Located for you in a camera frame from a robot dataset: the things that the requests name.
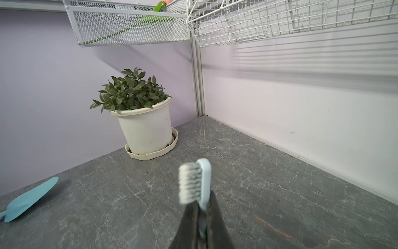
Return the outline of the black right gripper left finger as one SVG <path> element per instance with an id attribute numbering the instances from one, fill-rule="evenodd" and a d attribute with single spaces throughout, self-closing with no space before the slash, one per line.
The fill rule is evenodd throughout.
<path id="1" fill-rule="evenodd" d="M 199 230 L 199 206 L 197 202 L 186 205 L 178 230 L 169 249 L 197 249 Z"/>

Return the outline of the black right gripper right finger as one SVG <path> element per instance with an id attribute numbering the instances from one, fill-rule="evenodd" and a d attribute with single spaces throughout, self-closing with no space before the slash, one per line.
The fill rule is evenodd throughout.
<path id="1" fill-rule="evenodd" d="M 225 225 L 223 215 L 214 191 L 210 192 L 210 199 L 206 210 L 207 248 L 234 249 L 235 246 Z"/>

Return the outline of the light blue toothbrush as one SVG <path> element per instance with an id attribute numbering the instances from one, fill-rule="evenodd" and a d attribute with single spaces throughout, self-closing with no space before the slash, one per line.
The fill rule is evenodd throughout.
<path id="1" fill-rule="evenodd" d="M 196 202 L 200 208 L 198 231 L 206 238 L 206 212 L 211 193 L 211 164 L 205 159 L 189 162 L 179 167 L 179 202 L 191 204 Z"/>

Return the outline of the potted green plant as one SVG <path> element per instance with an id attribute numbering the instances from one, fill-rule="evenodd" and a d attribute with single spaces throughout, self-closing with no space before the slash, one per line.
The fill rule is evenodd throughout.
<path id="1" fill-rule="evenodd" d="M 90 108 L 100 107 L 117 118 L 131 158 L 144 161 L 167 154 L 178 141 L 171 124 L 172 97 L 155 76 L 146 77 L 140 68 L 126 68 L 122 73 L 104 84 L 99 100 L 93 100 Z"/>

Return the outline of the teal hand shovel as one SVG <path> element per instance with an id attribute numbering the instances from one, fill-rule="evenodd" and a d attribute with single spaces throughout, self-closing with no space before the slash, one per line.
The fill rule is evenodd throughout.
<path id="1" fill-rule="evenodd" d="M 9 223 L 18 218 L 46 193 L 52 190 L 58 180 L 59 177 L 53 177 L 12 200 L 8 204 L 6 210 L 1 212 L 1 220 L 4 220 L 5 223 Z"/>

